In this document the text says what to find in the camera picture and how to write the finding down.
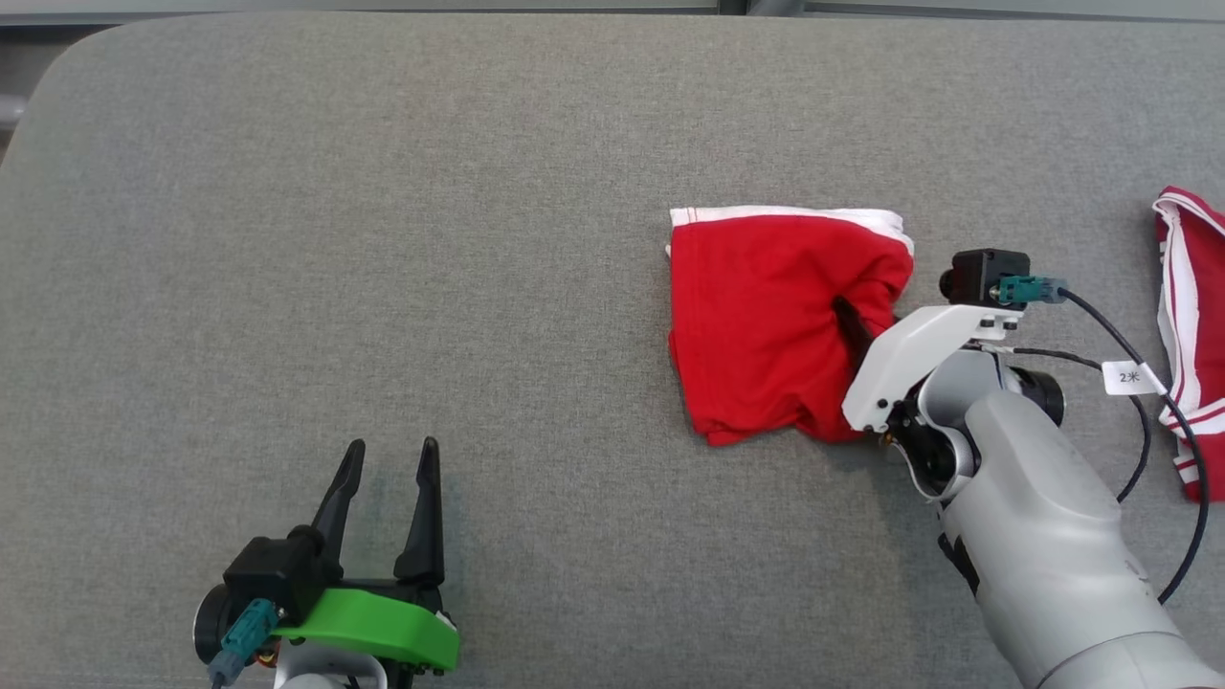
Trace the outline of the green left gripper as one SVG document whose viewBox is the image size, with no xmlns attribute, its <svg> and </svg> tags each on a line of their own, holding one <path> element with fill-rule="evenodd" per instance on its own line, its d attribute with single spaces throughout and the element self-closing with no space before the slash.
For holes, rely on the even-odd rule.
<svg viewBox="0 0 1225 689">
<path fill-rule="evenodd" d="M 343 576 L 341 553 L 349 506 L 363 481 L 365 441 L 345 449 L 323 493 L 312 528 L 320 558 L 331 576 Z M 440 445 L 425 436 L 417 462 L 417 505 L 412 528 L 394 559 L 392 580 L 359 580 L 325 588 L 301 622 L 281 620 L 274 636 L 364 653 L 394 664 L 453 672 L 461 638 L 445 611 L 439 586 L 445 581 L 445 528 Z"/>
</svg>

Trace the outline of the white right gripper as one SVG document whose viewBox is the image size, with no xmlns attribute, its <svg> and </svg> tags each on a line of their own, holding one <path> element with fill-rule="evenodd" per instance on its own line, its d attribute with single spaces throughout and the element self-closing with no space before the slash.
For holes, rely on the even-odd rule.
<svg viewBox="0 0 1225 689">
<path fill-rule="evenodd" d="M 1022 318 L 981 305 L 926 306 L 875 336 L 851 300 L 838 295 L 832 308 L 853 368 L 843 417 L 853 429 L 876 434 L 884 433 L 894 405 L 964 345 L 1005 340 Z"/>
</svg>

